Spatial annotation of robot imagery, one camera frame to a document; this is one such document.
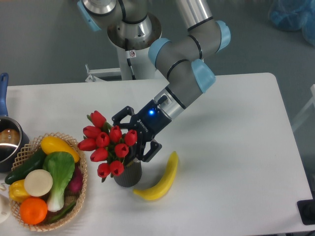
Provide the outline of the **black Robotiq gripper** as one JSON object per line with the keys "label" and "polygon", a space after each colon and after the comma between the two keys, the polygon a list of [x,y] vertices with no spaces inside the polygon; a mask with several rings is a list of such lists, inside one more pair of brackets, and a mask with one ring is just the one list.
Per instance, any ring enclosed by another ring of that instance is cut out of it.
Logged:
{"label": "black Robotiq gripper", "polygon": [[[131,117],[129,122],[122,123],[122,120],[128,116]],[[171,122],[171,119],[163,113],[154,100],[151,100],[136,114],[132,107],[124,107],[112,116],[112,122],[113,126],[118,126],[120,129],[136,130],[138,136],[141,132],[143,142],[150,141],[150,149],[146,153],[144,153],[146,143],[136,143],[129,148],[126,156],[126,163],[129,164],[139,161],[149,162],[160,151],[162,144],[153,138]]]}

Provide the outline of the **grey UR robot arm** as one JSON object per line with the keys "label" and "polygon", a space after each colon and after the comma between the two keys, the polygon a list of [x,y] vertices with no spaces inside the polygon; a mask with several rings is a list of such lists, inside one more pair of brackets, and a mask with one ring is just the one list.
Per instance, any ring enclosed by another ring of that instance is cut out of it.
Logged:
{"label": "grey UR robot arm", "polygon": [[122,49],[122,75],[137,79],[152,64],[168,85],[138,113],[125,107],[112,117],[114,125],[135,130],[137,143],[125,163],[149,162],[161,149],[155,135],[215,82],[204,58],[225,48],[231,40],[229,27],[216,21],[204,0],[179,0],[177,8],[188,35],[179,42],[161,37],[158,19],[145,0],[80,0],[83,19],[94,30],[107,30],[111,42]]}

